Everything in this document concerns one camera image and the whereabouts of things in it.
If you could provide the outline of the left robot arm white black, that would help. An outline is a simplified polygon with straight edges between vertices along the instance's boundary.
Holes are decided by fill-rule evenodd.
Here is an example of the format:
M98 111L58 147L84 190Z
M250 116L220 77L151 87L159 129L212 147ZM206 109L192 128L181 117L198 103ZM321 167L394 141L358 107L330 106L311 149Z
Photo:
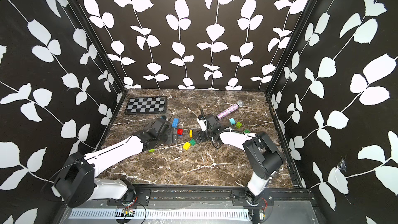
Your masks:
M168 122L155 123L147 130L133 133L123 141L104 149L70 155L58 172L53 187L68 207L75 208L91 200L116 200L131 206L137 200L135 187L126 179L104 179L99 175L119 162L173 139Z

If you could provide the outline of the light blue long lego brick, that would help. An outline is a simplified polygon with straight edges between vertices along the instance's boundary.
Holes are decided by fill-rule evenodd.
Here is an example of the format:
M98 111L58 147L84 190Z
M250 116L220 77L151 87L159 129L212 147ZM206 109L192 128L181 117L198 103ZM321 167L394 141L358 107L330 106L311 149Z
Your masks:
M179 118L174 118L172 121L172 128L178 128Z

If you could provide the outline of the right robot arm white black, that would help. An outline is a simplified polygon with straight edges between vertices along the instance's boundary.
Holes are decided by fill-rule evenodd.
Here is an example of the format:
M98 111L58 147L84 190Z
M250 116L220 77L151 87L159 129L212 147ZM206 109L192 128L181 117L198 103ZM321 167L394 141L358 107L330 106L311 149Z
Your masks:
M230 145L243 150L253 174L246 186L247 196L255 198L266 189L269 181L284 163L284 156L265 132L245 133L223 126L213 115L199 115L199 141L210 141L214 148Z

